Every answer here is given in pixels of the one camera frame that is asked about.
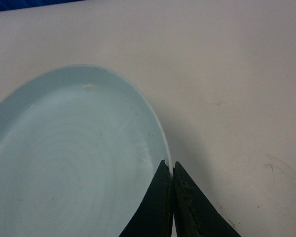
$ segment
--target light blue plate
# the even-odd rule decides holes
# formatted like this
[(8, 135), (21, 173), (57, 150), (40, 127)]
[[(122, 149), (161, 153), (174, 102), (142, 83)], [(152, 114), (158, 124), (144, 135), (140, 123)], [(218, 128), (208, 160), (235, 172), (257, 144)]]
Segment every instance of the light blue plate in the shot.
[(0, 104), (0, 237), (117, 237), (163, 159), (161, 125), (126, 79), (43, 74)]

